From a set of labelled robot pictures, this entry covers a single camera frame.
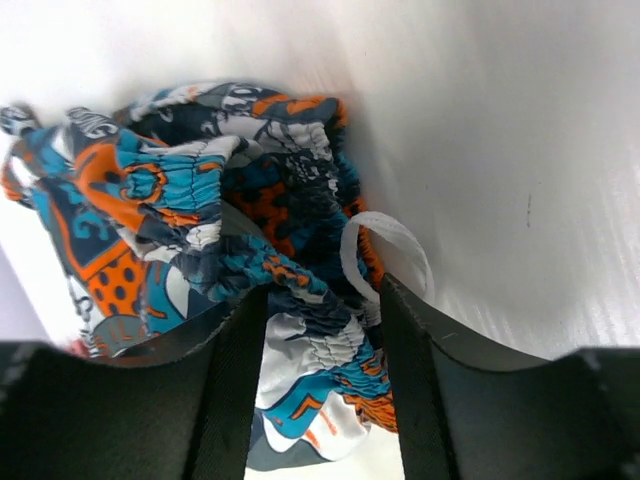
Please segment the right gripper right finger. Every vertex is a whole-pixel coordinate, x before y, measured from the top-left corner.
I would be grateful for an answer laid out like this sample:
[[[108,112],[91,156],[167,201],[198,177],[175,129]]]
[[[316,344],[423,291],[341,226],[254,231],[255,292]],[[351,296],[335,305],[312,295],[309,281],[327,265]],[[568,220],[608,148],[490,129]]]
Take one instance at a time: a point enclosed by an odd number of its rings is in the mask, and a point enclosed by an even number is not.
[[[485,337],[392,275],[384,352],[409,479],[635,479],[639,352],[544,360]]]

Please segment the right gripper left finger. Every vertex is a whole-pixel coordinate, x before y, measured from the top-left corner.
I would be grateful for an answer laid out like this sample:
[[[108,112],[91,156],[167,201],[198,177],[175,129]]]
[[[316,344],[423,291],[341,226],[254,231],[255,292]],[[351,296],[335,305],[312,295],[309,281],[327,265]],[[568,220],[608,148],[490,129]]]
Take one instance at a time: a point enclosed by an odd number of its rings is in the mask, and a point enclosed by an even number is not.
[[[2,477],[242,478],[266,318],[258,287],[117,358],[3,343]]]

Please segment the blue orange patterned shorts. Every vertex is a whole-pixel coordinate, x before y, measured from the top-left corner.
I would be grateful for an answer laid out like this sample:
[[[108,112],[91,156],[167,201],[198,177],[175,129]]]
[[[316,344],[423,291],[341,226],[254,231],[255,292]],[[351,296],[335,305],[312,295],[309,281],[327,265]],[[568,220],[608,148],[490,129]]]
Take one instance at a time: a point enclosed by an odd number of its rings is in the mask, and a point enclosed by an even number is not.
[[[6,107],[7,197],[36,211],[65,271],[91,357],[128,355],[199,314],[228,319],[268,290],[254,413],[270,447],[327,460],[372,426],[397,431],[378,339],[377,234],[434,282],[415,236],[368,210],[334,97],[242,83],[165,89],[51,127]]]

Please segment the pink shark print shorts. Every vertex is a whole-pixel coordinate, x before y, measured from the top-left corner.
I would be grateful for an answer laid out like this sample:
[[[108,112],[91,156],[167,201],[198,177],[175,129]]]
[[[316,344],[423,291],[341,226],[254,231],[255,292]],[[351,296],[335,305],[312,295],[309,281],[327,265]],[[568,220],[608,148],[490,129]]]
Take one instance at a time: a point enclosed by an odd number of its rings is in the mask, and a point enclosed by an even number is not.
[[[90,354],[87,346],[80,339],[72,341],[66,347],[66,352],[69,353],[69,354],[72,354],[72,355],[74,355],[76,357],[79,357],[79,358],[87,359],[87,358],[91,357],[91,354]]]

